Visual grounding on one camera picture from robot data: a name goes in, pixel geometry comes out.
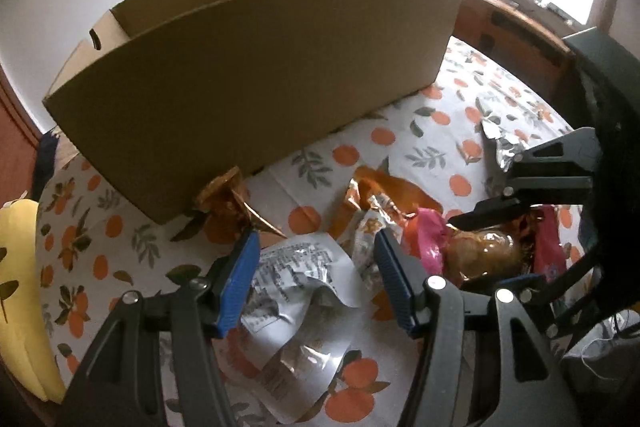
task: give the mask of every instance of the foil wrapper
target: foil wrapper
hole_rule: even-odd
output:
[[[500,171],[507,172],[513,164],[513,157],[526,149],[524,143],[514,134],[486,118],[482,119],[481,125],[487,140],[495,143],[495,161]]]

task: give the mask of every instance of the tablecloth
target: tablecloth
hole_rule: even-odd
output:
[[[354,170],[382,165],[439,201],[447,218],[466,212],[494,191],[484,163],[482,118],[516,134],[527,146],[571,131],[519,79],[452,37],[434,84],[247,179],[251,204],[287,235],[325,230]],[[564,206],[559,216],[570,265],[582,255],[579,211]],[[229,252],[230,238],[207,224],[193,237],[171,242],[188,220],[179,216],[164,226],[151,222],[81,155],[49,182],[38,211],[36,259],[43,317],[65,384],[120,295],[129,289],[145,296],[172,292],[174,281],[206,271]],[[362,364],[366,385],[354,387],[348,379],[335,378],[332,391],[309,415],[315,416],[302,425],[396,425],[418,346],[396,325],[388,301],[378,295],[373,305],[366,327],[351,344],[367,361]],[[177,426],[182,417],[169,340],[163,338],[161,347],[168,421]],[[240,425],[274,425],[247,391],[231,383],[227,390]]]

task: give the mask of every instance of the brown cardboard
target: brown cardboard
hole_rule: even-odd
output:
[[[232,166],[250,174],[431,84],[460,4],[219,0],[193,9],[204,1],[155,0],[161,16],[137,19],[142,0],[124,1],[103,21],[109,50],[72,56],[44,100],[95,168],[158,223]]]

